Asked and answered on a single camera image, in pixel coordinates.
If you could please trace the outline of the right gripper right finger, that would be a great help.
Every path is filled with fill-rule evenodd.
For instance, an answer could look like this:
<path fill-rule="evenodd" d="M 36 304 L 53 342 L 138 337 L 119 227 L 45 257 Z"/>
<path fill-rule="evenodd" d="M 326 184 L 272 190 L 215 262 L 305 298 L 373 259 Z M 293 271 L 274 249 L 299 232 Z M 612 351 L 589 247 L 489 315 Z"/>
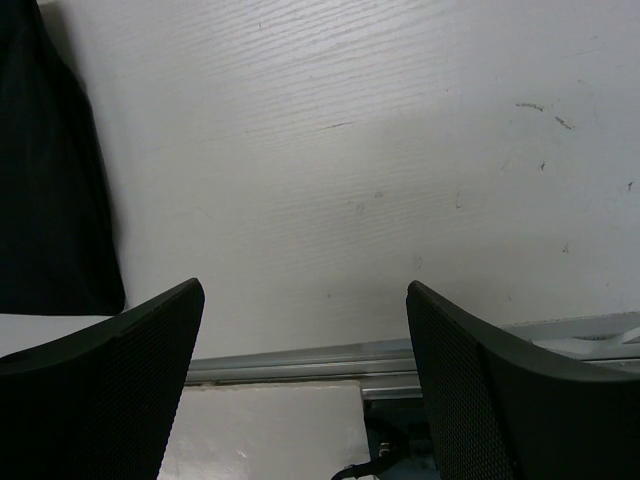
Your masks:
<path fill-rule="evenodd" d="M 635 479 L 639 377 L 535 346 L 409 285 L 412 349 L 444 479 Z"/>

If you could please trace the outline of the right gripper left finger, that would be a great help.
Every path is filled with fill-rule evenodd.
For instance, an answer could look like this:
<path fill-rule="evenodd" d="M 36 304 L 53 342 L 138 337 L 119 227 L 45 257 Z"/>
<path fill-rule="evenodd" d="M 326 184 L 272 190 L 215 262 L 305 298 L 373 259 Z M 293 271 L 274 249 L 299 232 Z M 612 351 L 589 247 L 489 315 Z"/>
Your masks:
<path fill-rule="evenodd" d="M 157 478 L 203 310 L 203 287 L 189 279 L 2 357 L 2 478 Z"/>

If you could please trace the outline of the black t shirt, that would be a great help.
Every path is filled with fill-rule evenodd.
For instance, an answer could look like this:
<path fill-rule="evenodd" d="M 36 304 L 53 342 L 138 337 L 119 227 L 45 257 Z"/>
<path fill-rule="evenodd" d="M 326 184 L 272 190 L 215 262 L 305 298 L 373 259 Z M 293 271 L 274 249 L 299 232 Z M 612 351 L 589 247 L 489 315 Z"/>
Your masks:
<path fill-rule="evenodd" d="M 116 315 L 125 291 L 89 100 L 38 4 L 1 4 L 1 311 Z"/>

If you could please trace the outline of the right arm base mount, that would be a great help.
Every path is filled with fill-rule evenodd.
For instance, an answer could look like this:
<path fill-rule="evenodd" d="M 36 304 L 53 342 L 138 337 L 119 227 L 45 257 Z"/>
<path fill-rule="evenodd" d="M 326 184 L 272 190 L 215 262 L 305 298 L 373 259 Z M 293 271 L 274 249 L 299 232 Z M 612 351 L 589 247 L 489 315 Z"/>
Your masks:
<path fill-rule="evenodd" d="M 335 479 L 438 479 L 430 425 L 419 398 L 364 402 L 370 459 L 353 463 Z"/>

